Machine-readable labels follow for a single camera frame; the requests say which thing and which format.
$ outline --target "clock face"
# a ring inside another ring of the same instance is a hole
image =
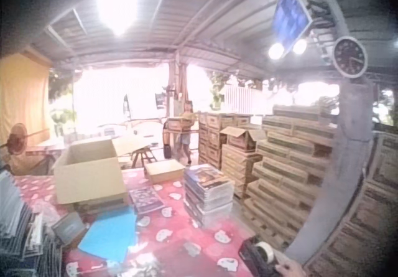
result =
[[[343,76],[358,78],[368,67],[368,56],[355,38],[341,37],[333,48],[333,63]]]

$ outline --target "hand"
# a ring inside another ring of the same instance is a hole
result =
[[[275,270],[283,277],[306,277],[306,273],[299,263],[294,260],[287,260],[275,265]]]

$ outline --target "ceiling light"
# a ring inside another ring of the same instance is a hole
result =
[[[99,18],[116,35],[122,35],[136,18],[137,0],[97,0]]]
[[[284,46],[277,42],[276,44],[273,44],[271,48],[269,48],[268,50],[269,58],[271,58],[272,60],[278,60],[282,57],[284,51],[285,51]]]
[[[306,48],[307,41],[305,39],[299,39],[293,46],[293,52],[295,52],[297,55],[301,55],[304,53]]]

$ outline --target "table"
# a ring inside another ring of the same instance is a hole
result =
[[[129,190],[151,185],[141,168],[122,172]],[[34,210],[44,211],[49,223],[55,223],[67,214],[66,208],[56,203],[53,176],[19,176],[16,183],[24,200]],[[211,229],[198,228],[183,207],[184,189],[181,182],[166,182],[154,187],[166,208],[139,217],[139,243],[129,247],[125,262],[120,265],[76,248],[65,254],[67,276],[74,277],[78,273],[87,277],[115,276],[121,266],[128,267],[140,259],[151,259],[153,256],[158,259],[162,271],[161,275],[155,276],[252,276],[238,255],[242,241],[250,234],[237,220],[229,218],[217,222]],[[171,232],[171,236],[162,242],[156,237],[161,230]]]
[[[25,150],[26,156],[43,156],[44,158],[39,161],[33,168],[37,168],[43,164],[46,166],[46,173],[50,172],[50,164],[54,163],[58,157],[61,156],[62,151],[66,149],[63,140],[60,138],[53,138],[39,143],[36,146],[28,146]]]

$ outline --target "television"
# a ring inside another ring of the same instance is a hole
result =
[[[311,15],[301,0],[278,0],[272,30],[276,41],[284,46],[283,56],[292,50],[311,23]]]

